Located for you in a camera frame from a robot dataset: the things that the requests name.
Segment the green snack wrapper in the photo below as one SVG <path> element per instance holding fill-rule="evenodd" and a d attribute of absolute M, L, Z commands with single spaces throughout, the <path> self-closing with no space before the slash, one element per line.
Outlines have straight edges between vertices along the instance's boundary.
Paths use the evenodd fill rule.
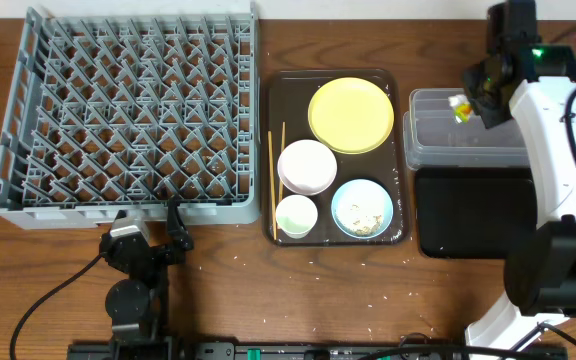
<path fill-rule="evenodd" d="M 448 97 L 449 106 L 453 109 L 455 121 L 457 123 L 468 123 L 474 110 L 464 94 L 458 94 Z"/>

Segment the light green cup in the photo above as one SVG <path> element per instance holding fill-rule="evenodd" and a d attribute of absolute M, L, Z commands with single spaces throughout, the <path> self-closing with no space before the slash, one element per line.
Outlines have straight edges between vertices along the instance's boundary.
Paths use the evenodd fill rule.
<path fill-rule="evenodd" d="M 315 203 L 303 195 L 290 195 L 280 201 L 275 210 L 279 228 L 290 238 L 304 238 L 318 220 Z"/>

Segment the pink bowl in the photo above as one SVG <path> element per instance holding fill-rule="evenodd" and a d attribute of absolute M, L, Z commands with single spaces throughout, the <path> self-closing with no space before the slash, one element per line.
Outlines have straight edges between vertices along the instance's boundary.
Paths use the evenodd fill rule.
<path fill-rule="evenodd" d="M 277 172 L 291 192 L 313 196 L 335 180 L 337 161 L 333 152 L 315 140 L 298 140 L 288 145 L 278 159 Z"/>

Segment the light blue bowl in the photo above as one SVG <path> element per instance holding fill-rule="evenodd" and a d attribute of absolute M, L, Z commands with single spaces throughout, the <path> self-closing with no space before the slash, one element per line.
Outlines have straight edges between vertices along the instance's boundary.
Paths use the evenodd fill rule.
<path fill-rule="evenodd" d="M 380 184 L 355 179 L 341 185 L 331 201 L 335 225 L 346 235 L 368 240 L 386 231 L 394 216 L 394 205 Z"/>

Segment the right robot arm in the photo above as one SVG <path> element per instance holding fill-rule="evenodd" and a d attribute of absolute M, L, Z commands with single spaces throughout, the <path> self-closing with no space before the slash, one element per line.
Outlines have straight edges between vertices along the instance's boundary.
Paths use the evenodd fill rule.
<path fill-rule="evenodd" d="M 532 238 L 504 265 L 504 292 L 465 330 L 472 358 L 514 358 L 541 333 L 576 318 L 576 58 L 546 44 L 533 1 L 488 10 L 488 56 L 463 74 L 486 128 L 515 121 L 536 194 Z"/>

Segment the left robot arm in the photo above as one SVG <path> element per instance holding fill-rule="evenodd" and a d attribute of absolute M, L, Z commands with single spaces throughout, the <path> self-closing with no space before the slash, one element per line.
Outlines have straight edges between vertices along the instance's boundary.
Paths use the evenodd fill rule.
<path fill-rule="evenodd" d="M 150 342 L 159 337 L 168 319 L 168 268 L 185 262 L 194 248 L 178 211 L 181 198 L 167 201 L 166 233 L 169 241 L 150 243 L 145 220 L 121 210 L 104 233 L 99 254 L 128 277 L 109 290 L 105 309 L 112 320 L 114 339 L 123 343 Z"/>

